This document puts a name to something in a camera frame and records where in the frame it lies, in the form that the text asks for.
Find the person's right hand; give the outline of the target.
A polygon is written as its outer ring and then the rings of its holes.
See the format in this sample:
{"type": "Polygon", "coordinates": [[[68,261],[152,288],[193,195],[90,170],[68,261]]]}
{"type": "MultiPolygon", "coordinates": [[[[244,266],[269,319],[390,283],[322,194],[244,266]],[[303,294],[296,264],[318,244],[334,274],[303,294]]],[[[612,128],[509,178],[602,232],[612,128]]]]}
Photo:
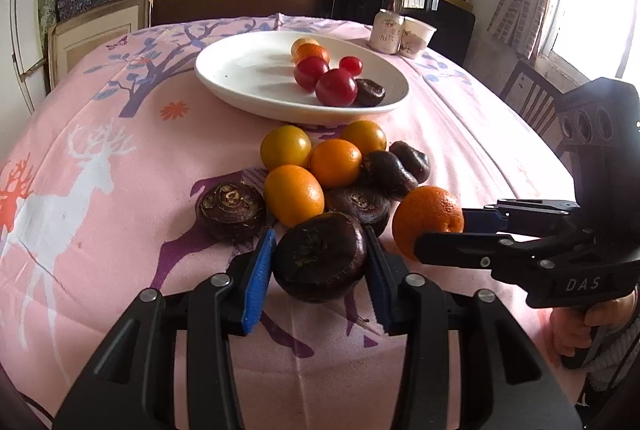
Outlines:
{"type": "Polygon", "coordinates": [[[553,349],[569,358],[576,350],[591,346],[591,329],[605,327],[612,332],[624,328],[636,312],[638,293],[591,306],[582,314],[570,307],[554,309],[550,316],[553,349]]]}

